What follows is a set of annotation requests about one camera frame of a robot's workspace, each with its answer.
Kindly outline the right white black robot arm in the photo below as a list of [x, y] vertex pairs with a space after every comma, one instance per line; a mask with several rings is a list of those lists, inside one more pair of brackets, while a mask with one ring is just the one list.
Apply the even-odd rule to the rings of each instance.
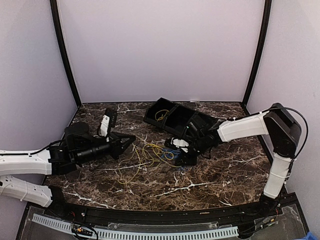
[[255, 213], [266, 217], [275, 208], [276, 199], [287, 179], [291, 176], [293, 164], [305, 144], [300, 144], [302, 128], [290, 114], [297, 110], [274, 103], [270, 108], [244, 117], [234, 117], [217, 122], [200, 132], [193, 122], [186, 129], [191, 137], [173, 137], [169, 143], [181, 149], [187, 160], [196, 159], [208, 149], [219, 144], [255, 136], [269, 136], [273, 146], [273, 160], [263, 190], [264, 198], [255, 205]]

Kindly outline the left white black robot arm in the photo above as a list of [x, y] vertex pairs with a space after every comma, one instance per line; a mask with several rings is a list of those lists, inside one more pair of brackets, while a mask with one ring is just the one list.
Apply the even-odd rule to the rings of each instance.
[[77, 122], [64, 130], [64, 138], [35, 151], [0, 152], [0, 193], [20, 201], [48, 208], [60, 218], [67, 218], [70, 206], [64, 202], [59, 187], [37, 185], [16, 178], [16, 175], [38, 174], [61, 176], [83, 164], [111, 156], [117, 160], [136, 140], [134, 135], [119, 132], [93, 136], [89, 125]]

